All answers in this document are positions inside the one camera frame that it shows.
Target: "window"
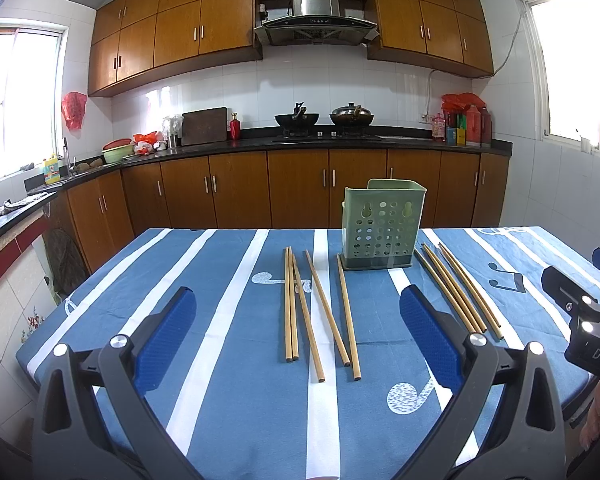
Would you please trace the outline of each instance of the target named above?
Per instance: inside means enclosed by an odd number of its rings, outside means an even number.
[[[600,147],[600,0],[526,0],[542,131]]]
[[[0,28],[0,177],[56,150],[56,70],[61,34]]]

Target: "person's hand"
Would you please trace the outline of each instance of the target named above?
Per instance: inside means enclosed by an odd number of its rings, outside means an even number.
[[[600,381],[593,392],[593,402],[587,413],[587,421],[580,431],[580,445],[585,451],[589,450],[591,444],[600,436]]]

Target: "blue tablecloth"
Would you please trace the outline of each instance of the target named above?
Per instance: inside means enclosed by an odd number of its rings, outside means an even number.
[[[589,375],[565,361],[568,317],[542,292],[554,265],[600,301],[600,272],[541,228],[420,230],[418,245],[442,241],[493,300],[505,339],[547,350],[560,400]],[[340,332],[346,324],[335,255],[339,230],[150,229],[107,262],[57,308],[17,359],[40,382],[58,342],[74,351],[131,334],[180,286],[198,312],[158,389],[146,399],[177,446],[207,479],[389,479],[410,457],[450,398],[437,384],[398,311],[400,291],[417,285],[456,314],[417,260],[405,269],[347,272],[362,380],[334,350],[320,299],[312,294],[308,249]],[[302,317],[300,360],[287,364],[283,338],[283,248],[291,245],[310,300],[326,382],[317,383]],[[493,388],[460,457],[477,452],[496,409]],[[96,393],[113,439],[129,446],[106,391]]]

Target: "backsplash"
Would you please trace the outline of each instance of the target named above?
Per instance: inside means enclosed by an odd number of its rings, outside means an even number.
[[[369,108],[374,124],[430,128],[420,122],[430,72],[368,60],[363,45],[264,47],[262,61],[198,70],[113,97],[113,137],[155,130],[167,115],[223,106],[243,128],[276,126],[274,116],[291,113],[296,102],[319,113],[318,124],[330,124],[334,108],[355,102]],[[429,113],[440,111],[441,95],[470,91],[471,80],[434,72]]]

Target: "chopstick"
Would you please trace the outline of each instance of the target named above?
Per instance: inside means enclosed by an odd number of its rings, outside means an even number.
[[[296,288],[294,286],[294,270],[293,270],[293,251],[289,247],[289,315],[291,316],[291,357],[294,361],[300,358],[298,349],[298,324],[296,319]],[[298,283],[298,287],[302,288],[302,283]]]
[[[289,298],[289,248],[285,247],[285,358],[286,362],[293,361],[291,353],[291,310]]]
[[[291,254],[291,261],[296,275],[296,281],[302,283],[300,278],[300,271],[298,270],[298,262],[296,262],[296,256]],[[309,316],[309,309],[306,306],[306,298],[304,296],[304,290],[302,286],[298,287],[298,294],[300,295],[300,305],[302,306],[302,317],[304,317],[304,325],[306,326],[306,334],[309,337],[309,346],[311,348],[311,355],[314,358],[315,374],[318,376],[318,382],[324,382],[324,371],[322,370],[322,363],[320,362],[320,354],[318,353],[318,345],[315,343],[314,329],[311,326],[311,317]]]
[[[438,284],[438,286],[440,287],[440,290],[442,290],[442,293],[449,300],[449,303],[451,303],[452,307],[456,311],[456,314],[458,314],[458,316],[464,323],[464,326],[466,327],[466,329],[469,332],[476,332],[474,326],[472,325],[472,323],[469,322],[469,319],[467,318],[466,314],[464,313],[464,310],[462,310],[462,308],[460,308],[460,305],[458,305],[458,302],[451,295],[451,292],[449,292],[449,289],[446,288],[446,285],[442,282],[442,280],[440,279],[440,277],[438,276],[436,271],[433,270],[433,267],[431,267],[429,262],[427,260],[425,260],[424,256],[422,256],[422,254],[420,254],[417,249],[414,249],[413,253],[416,255],[416,257],[420,261],[420,263],[425,267],[425,269],[427,269],[429,271],[429,274],[435,280],[435,282]]]
[[[491,325],[491,328],[493,329],[495,335],[498,337],[498,339],[502,339],[502,332],[499,330],[499,327],[501,326],[500,323],[493,315],[493,311],[491,310],[487,302],[484,301],[484,298],[482,297],[480,292],[478,292],[478,290],[475,288],[471,279],[469,279],[469,275],[460,266],[460,262],[458,262],[456,257],[449,249],[447,249],[442,243],[439,245],[439,247],[446,260],[449,262],[456,274],[460,277],[462,282],[466,285],[466,288],[469,289],[469,292],[471,292],[471,295],[474,297],[478,306],[480,306],[480,308],[482,309],[484,317],[486,317],[487,321],[489,321],[489,324]]]
[[[318,288],[318,294],[320,295],[320,301],[322,303],[324,313],[327,316],[327,320],[329,320],[329,325],[331,326],[331,333],[333,333],[333,338],[336,340],[336,345],[338,346],[338,351],[340,352],[340,357],[342,358],[342,363],[345,366],[350,366],[351,361],[349,361],[349,355],[347,354],[347,349],[344,348],[344,343],[342,342],[342,338],[340,336],[340,331],[338,330],[338,326],[336,325],[336,320],[333,319],[333,314],[331,313],[329,303],[327,302],[327,298],[324,295],[324,291],[322,290],[322,285],[320,284],[320,278],[318,278],[318,273],[315,272],[314,263],[311,261],[311,256],[309,256],[309,251],[307,251],[305,249],[304,254],[306,256],[306,260],[309,262],[309,268],[311,269],[311,274],[314,277],[314,285]]]
[[[351,306],[349,304],[349,293],[347,291],[347,282],[344,279],[344,269],[340,261],[340,255],[336,254],[338,261],[338,273],[340,274],[340,288],[342,290],[342,303],[344,304],[344,316],[347,320],[347,332],[349,333],[349,349],[351,350],[351,365],[353,368],[353,379],[359,381],[362,378],[360,374],[360,361],[358,360],[358,345],[356,344],[356,333],[353,331],[353,319],[351,318]]]
[[[443,265],[443,263],[438,258],[437,254],[434,253],[431,249],[429,249],[429,247],[426,244],[422,244],[422,247],[424,248],[425,252],[429,256],[429,258],[431,259],[433,264],[436,266],[436,269],[438,270],[440,277],[444,280],[444,282],[446,283],[446,286],[451,291],[451,293],[454,295],[454,297],[456,298],[456,301],[458,302],[458,304],[460,305],[462,310],[464,310],[464,313],[468,317],[469,321],[471,321],[472,325],[474,326],[475,331],[476,332],[486,332],[487,326],[482,321],[482,318],[475,311],[474,306],[472,305],[471,301],[464,293],[464,290],[462,290],[462,288],[460,287],[458,282],[456,282],[456,280],[451,275],[451,273],[448,271],[448,269]]]

